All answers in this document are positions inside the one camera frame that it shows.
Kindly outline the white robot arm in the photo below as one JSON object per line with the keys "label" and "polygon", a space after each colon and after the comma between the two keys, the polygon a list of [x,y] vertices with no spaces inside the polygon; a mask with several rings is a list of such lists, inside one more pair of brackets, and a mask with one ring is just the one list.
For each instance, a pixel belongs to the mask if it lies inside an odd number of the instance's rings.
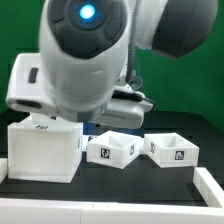
{"label": "white robot arm", "polygon": [[134,87],[138,49],[180,58],[212,30],[218,0],[45,0],[39,50],[16,57],[7,105],[112,127],[141,127],[152,100]]}

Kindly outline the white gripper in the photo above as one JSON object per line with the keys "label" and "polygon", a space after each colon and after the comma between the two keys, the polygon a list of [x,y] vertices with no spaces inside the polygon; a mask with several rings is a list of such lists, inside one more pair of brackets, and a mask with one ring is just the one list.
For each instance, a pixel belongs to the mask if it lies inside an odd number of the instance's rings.
{"label": "white gripper", "polygon": [[22,53],[16,57],[6,95],[16,111],[136,129],[154,103],[120,82],[124,65],[100,56]]}

